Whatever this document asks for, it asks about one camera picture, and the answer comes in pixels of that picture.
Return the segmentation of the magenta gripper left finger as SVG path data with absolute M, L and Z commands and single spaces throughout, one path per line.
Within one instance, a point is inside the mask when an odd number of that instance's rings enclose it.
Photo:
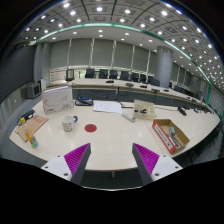
M 79 185 L 90 154 L 91 144 L 87 143 L 66 155 L 57 155 L 44 164 L 42 169 Z

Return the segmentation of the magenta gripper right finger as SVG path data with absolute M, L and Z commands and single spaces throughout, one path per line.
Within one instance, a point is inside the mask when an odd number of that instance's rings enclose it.
M 182 169 L 171 157 L 166 154 L 158 155 L 144 146 L 134 143 L 132 154 L 144 185 Z

